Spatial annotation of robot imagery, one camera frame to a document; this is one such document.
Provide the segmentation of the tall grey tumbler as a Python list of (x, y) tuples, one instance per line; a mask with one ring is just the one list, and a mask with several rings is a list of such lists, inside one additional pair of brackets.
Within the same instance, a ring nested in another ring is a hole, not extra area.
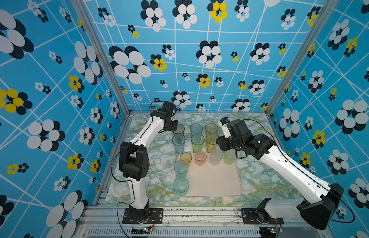
[(185, 127), (182, 124), (178, 124), (177, 128), (173, 133), (173, 135), (184, 135)]

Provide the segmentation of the tall light blue faceted tumbler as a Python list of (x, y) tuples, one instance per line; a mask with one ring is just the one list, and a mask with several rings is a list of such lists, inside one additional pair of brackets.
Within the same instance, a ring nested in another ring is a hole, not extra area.
[(177, 154), (182, 154), (185, 148), (185, 136), (182, 134), (176, 134), (172, 137), (172, 143), (174, 145), (174, 150)]

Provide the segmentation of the short green cup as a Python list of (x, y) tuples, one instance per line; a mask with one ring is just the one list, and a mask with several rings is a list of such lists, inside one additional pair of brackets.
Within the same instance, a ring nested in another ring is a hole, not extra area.
[(224, 163), (226, 165), (231, 165), (237, 160), (236, 151), (234, 149), (230, 149), (224, 152)]

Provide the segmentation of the tall frosted blue tumbler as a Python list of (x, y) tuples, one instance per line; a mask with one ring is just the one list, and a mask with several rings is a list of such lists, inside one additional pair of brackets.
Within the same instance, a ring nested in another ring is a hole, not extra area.
[(193, 136), (194, 134), (202, 134), (203, 126), (201, 124), (195, 123), (190, 126), (190, 135)]

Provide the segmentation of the short clear frosted cup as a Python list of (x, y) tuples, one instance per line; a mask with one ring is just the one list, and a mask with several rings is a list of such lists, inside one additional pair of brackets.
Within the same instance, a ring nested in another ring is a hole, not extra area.
[(223, 152), (220, 149), (214, 149), (210, 151), (210, 163), (213, 166), (218, 165), (223, 159)]

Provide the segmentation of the tall amber tumbler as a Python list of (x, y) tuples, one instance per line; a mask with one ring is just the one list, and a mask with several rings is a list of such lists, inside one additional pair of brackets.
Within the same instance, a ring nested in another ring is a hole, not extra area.
[(212, 150), (216, 149), (217, 143), (216, 139), (218, 138), (218, 135), (215, 133), (209, 133), (206, 136), (206, 151), (210, 153)]

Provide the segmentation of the short yellow cup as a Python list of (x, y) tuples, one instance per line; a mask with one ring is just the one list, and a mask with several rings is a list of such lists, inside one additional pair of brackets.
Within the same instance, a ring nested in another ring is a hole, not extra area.
[(184, 152), (184, 153), (180, 154), (179, 160), (180, 161), (185, 161), (185, 162), (187, 162), (188, 165), (190, 165), (191, 161), (192, 161), (192, 155), (188, 152)]

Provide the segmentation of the short pink textured cup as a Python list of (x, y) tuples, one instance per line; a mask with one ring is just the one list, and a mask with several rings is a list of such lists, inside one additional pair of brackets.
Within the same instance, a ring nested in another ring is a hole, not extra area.
[(207, 155), (206, 153), (199, 151), (195, 153), (195, 162), (198, 166), (202, 166), (205, 164), (206, 160), (207, 160)]

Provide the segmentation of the tall teal tumbler front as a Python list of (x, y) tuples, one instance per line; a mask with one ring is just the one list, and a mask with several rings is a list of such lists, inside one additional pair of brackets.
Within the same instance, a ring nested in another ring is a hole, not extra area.
[(178, 178), (185, 178), (188, 174), (189, 165), (186, 161), (176, 161), (174, 164), (174, 171)]

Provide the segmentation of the tall teal tumbler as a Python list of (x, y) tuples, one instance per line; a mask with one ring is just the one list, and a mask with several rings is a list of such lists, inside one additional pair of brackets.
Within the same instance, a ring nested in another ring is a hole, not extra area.
[(173, 184), (174, 191), (178, 196), (185, 196), (189, 189), (189, 181), (187, 178), (176, 178)]
[(189, 165), (186, 161), (176, 161), (174, 164), (174, 171), (178, 178), (185, 178), (188, 174)]

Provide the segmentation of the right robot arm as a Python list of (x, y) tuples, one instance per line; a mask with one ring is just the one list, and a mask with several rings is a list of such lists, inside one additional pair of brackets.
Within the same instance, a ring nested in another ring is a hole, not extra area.
[(265, 198), (256, 209), (257, 219), (268, 224), (273, 219), (304, 220), (312, 227), (324, 230), (341, 202), (344, 188), (309, 173), (279, 148), (265, 134), (253, 135), (243, 120), (220, 120), (223, 136), (216, 142), (225, 152), (234, 150), (239, 159), (252, 156), (270, 166), (290, 182), (301, 194), (300, 198), (276, 200)]

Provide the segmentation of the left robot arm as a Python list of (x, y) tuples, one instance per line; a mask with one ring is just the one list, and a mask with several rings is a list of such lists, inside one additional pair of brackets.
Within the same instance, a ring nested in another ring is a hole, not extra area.
[(148, 148), (160, 132), (176, 131), (175, 112), (174, 103), (165, 101), (160, 109), (150, 113), (146, 125), (131, 141), (120, 145), (119, 170), (128, 182), (131, 195), (128, 212), (138, 222), (149, 218), (150, 205), (144, 180), (150, 168)]

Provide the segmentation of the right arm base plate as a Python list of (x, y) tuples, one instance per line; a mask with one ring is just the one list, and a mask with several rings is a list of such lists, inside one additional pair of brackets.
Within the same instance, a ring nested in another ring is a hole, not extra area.
[(283, 218), (272, 218), (265, 210), (257, 208), (242, 208), (238, 215), (245, 225), (283, 225)]

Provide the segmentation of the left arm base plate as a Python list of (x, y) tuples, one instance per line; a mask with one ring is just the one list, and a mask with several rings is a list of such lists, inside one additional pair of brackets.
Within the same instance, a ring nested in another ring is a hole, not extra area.
[(134, 209), (126, 208), (122, 219), (123, 224), (162, 224), (164, 209)]

